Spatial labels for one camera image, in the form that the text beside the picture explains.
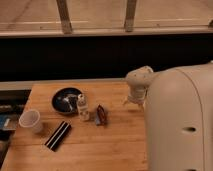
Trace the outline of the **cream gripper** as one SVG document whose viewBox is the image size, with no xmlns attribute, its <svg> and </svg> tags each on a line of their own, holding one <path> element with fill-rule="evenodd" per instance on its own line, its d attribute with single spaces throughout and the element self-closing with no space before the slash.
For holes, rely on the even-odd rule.
<svg viewBox="0 0 213 171">
<path fill-rule="evenodd" d="M 144 111 L 144 99 L 154 71 L 149 66 L 140 67 L 136 70 L 130 71 L 125 81 L 129 86 L 129 94 L 124 99 L 123 105 L 125 106 L 129 102 L 138 104 L 139 108 Z"/>
</svg>

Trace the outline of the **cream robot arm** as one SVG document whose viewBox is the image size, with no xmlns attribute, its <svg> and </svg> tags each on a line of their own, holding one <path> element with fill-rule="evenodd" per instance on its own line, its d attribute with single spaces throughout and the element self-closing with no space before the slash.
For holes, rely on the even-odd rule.
<svg viewBox="0 0 213 171">
<path fill-rule="evenodd" d="M 149 171 L 213 171 L 213 61 L 129 72 L 127 100 L 145 116 Z"/>
</svg>

